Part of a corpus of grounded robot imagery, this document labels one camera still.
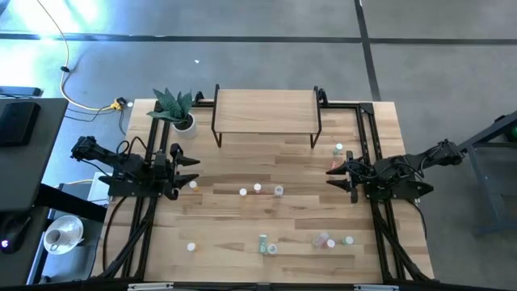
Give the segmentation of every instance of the wooden table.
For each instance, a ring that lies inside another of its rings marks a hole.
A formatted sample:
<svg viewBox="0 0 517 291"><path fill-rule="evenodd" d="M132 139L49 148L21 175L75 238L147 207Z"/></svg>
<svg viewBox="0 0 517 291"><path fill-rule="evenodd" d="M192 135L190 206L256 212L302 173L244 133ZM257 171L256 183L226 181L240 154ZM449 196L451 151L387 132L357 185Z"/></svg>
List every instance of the wooden table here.
<svg viewBox="0 0 517 291"><path fill-rule="evenodd" d="M127 139L144 141L149 135L154 99L138 99L132 110ZM394 103L374 103L383 155L404 154ZM286 282L286 283L380 283L380 266L369 203L359 190L359 203L350 194L326 184L337 142L360 156L355 113L322 109L323 130L318 147L307 146L307 136L270 134L228 135L217 148L211 132L212 109L194 108L198 136L179 140L173 130L169 143L177 141L185 155L201 164L180 169L199 173L200 192L184 188L176 201L160 198L155 215L145 280ZM364 119L368 129L368 119ZM158 127L159 135L162 122ZM144 154L135 144L133 153ZM263 190L254 194L254 183ZM274 198L274 186L285 194ZM240 188L248 195L241 197ZM116 203L111 202L107 219ZM135 199L128 198L116 214L107 244L111 262L128 239ZM394 200L397 231L402 246L424 274L433 277L420 216L405 201ZM352 236L351 246L316 249L312 239L325 231L336 241ZM260 255L259 235L278 246L277 255ZM198 245L195 253L187 244ZM393 253L387 247L392 274ZM140 245L133 260L136 268ZM95 270L101 271L102 247L97 250Z"/></svg>
<svg viewBox="0 0 517 291"><path fill-rule="evenodd" d="M221 147L222 133L283 133L308 134L313 148L322 130L316 94L317 87L314 90L219 90L216 85L212 131L217 146Z"/></svg>

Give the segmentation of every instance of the black desk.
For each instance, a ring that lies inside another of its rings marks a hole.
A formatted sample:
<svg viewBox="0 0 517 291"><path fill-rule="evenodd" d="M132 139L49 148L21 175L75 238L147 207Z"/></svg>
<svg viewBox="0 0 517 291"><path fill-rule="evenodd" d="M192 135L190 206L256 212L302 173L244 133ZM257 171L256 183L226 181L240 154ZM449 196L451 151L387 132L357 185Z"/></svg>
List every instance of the black desk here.
<svg viewBox="0 0 517 291"><path fill-rule="evenodd" d="M40 113L28 145L0 148L0 213L30 209L32 219L22 247L14 254L0 253L0 286L27 283L41 235L46 229L49 208L100 222L106 215L102 206L41 183L68 101L0 99L0 112L6 104L15 102L36 102L40 105Z"/></svg>

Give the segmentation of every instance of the green plant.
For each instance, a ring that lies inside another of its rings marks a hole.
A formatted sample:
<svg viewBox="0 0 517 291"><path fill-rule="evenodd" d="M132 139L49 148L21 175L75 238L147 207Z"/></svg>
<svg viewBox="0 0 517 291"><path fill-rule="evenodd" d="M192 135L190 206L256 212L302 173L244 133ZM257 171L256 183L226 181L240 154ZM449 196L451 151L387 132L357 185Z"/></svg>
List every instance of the green plant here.
<svg viewBox="0 0 517 291"><path fill-rule="evenodd" d="M192 107L192 93L188 92L181 96L181 92L178 93L178 97L174 96L169 92L169 89L165 88L165 93L153 89L158 102L162 105L162 112L147 112L148 116L158 118L161 120L170 121L173 124L186 124L188 122L188 112Z"/></svg>

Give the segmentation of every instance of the potted plant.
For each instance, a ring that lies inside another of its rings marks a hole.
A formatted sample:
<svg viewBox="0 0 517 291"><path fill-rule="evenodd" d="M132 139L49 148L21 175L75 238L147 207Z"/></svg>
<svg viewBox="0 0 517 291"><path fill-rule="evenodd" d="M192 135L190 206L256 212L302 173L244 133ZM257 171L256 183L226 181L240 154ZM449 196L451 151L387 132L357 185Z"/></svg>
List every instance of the potted plant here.
<svg viewBox="0 0 517 291"><path fill-rule="evenodd" d="M162 105L162 112L148 112L147 115L160 120L169 121L174 126L178 136L182 138L193 138L197 134L195 118L189 112L192 107L191 92L175 98L169 89L165 88L165 93L153 89L158 102Z"/></svg>

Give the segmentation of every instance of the concrete floor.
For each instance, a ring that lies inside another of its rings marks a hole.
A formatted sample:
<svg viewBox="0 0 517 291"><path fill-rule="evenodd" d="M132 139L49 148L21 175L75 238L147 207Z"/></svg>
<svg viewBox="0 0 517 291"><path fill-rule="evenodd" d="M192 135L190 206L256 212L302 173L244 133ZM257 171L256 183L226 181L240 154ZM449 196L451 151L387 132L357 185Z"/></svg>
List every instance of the concrete floor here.
<svg viewBox="0 0 517 291"><path fill-rule="evenodd" d="M359 36L353 0L43 3L65 32ZM512 0L363 0L363 6L370 37L517 37L517 2ZM55 32L55 28L35 2L12 0L0 16L0 32ZM90 106L103 106L120 96L151 98L152 88L165 86L211 96L215 83L258 89L319 85L332 100L372 100L362 44L69 44L75 71L66 90ZM408 152L421 152L444 138L462 142L517 108L514 45L373 44L372 57L380 97L396 103ZM44 89L44 97L59 97L59 66L64 60L60 41L0 40L1 83L37 86ZM73 161L69 150L78 137L88 134L94 134L101 145L116 146L122 138L117 120L116 114L88 124L65 120L44 182L91 178L95 169ZM515 289L517 232L472 235L473 228L487 220L480 216L486 208L469 161L430 169L426 181L435 186L421 206L436 278Z"/></svg>

